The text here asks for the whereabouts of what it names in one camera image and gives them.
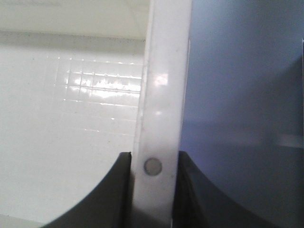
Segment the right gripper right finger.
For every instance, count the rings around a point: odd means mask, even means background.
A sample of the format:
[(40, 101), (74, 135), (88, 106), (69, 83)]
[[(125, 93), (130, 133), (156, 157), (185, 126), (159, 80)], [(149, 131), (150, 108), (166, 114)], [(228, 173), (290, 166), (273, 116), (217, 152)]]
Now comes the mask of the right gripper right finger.
[(218, 189), (190, 156), (179, 152), (173, 204), (174, 228), (274, 228)]

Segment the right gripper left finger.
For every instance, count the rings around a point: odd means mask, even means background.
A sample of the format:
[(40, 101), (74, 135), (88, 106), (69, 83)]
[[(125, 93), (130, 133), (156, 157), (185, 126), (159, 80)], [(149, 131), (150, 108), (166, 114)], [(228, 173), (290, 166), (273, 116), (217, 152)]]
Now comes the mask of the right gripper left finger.
[(131, 154), (122, 152), (98, 185), (72, 209), (45, 228), (123, 228)]

